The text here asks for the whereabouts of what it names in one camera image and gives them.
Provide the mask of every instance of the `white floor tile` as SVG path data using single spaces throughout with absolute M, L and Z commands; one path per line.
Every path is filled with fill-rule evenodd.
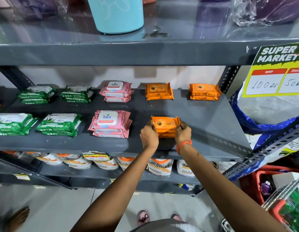
M 35 189 L 24 185 L 2 187 L 0 214 L 29 206 L 29 217 L 17 232 L 68 232 L 90 206 L 93 193 L 94 189 L 87 188 Z
M 95 190 L 94 201 L 103 190 Z M 219 210 L 204 191 L 199 197 L 189 195 L 163 195 L 140 192 L 133 195 L 116 229 L 116 232 L 128 232 L 137 227 L 137 213 L 148 211 L 151 221 L 169 218 L 179 214 L 185 222 L 193 224 L 205 232 L 217 232 L 222 219 Z

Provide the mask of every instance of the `blue plastic container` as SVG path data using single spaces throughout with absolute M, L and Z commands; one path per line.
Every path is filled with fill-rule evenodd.
M 88 3 L 100 32 L 128 33 L 144 24 L 142 0 L 88 0 Z

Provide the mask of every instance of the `kara logo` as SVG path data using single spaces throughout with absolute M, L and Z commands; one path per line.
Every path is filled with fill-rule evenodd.
M 111 116 L 110 116 L 109 114 L 107 114 L 106 116 L 105 116 L 105 115 L 103 115 L 103 118 L 104 118 L 104 119 L 110 119 L 110 118 L 111 118 Z

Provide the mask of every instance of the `person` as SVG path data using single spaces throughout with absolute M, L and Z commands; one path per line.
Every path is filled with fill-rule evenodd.
M 141 130 L 140 137 L 144 148 L 143 152 L 90 205 L 70 232 L 115 231 L 149 159 L 158 148 L 158 134 L 151 120 Z M 190 139 L 191 128 L 185 122 L 180 121 L 175 133 L 176 146 L 180 147 L 179 154 L 235 232 L 286 232 L 285 228 L 267 211 L 196 151 L 188 142 Z M 144 220 L 139 223 L 140 227 L 132 231 L 201 231 L 179 218 L 148 223 L 147 213 L 143 211 L 141 214 L 143 214 Z
M 7 220 L 0 218 L 0 232 L 16 232 L 27 220 L 29 213 L 29 207 L 24 207 Z

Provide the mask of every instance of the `foot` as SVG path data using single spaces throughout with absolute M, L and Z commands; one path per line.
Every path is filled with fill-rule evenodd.
M 139 227 L 144 225 L 147 222 L 150 222 L 150 218 L 149 218 L 147 211 L 145 211 L 145 210 L 139 211 L 138 215 L 139 215 L 138 216 L 138 226 Z
M 177 214 L 172 214 L 171 218 L 180 222 L 183 221 L 183 219 Z
M 29 207 L 25 207 L 15 214 L 13 214 L 6 223 L 4 232 L 15 232 L 17 231 L 23 223 L 27 220 L 30 213 Z

